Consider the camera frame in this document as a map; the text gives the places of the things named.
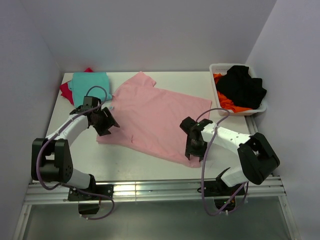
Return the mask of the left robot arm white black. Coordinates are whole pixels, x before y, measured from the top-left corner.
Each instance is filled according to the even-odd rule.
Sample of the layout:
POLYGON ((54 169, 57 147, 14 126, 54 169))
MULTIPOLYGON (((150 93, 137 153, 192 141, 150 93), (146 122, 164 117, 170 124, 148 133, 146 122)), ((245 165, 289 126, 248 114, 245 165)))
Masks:
POLYGON ((45 183, 67 185, 79 189, 86 200, 96 197, 98 188, 93 175, 83 173, 73 166, 70 146, 89 127, 99 136, 110 135, 111 127, 118 128, 112 113, 102 107, 102 101, 93 96, 85 96, 83 104, 69 113, 67 120, 55 132, 36 138, 31 147, 31 178, 40 182, 43 188, 53 190, 45 183))

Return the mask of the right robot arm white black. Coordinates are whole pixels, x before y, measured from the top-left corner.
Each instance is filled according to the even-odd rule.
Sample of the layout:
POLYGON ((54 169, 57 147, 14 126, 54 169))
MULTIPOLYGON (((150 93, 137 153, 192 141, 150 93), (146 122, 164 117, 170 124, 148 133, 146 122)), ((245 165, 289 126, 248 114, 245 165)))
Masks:
POLYGON ((212 144, 216 144, 238 156, 239 166, 229 167, 216 177, 216 189, 222 195, 229 194, 234 186, 245 182, 260 185, 279 167, 280 160, 266 137, 239 133, 209 120, 200 122, 185 118, 179 126, 187 135, 185 156, 204 162, 212 144))

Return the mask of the pink t shirt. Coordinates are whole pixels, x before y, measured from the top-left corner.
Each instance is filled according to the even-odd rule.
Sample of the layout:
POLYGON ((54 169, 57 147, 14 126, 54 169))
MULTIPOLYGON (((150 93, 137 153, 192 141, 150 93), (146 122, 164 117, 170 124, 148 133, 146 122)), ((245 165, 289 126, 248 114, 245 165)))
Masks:
POLYGON ((187 135, 181 122, 196 119, 212 106, 209 99, 156 87, 156 81, 139 72, 112 94, 110 112, 119 127, 97 136, 99 144, 119 145, 190 168, 201 166, 196 157, 185 156, 187 135))

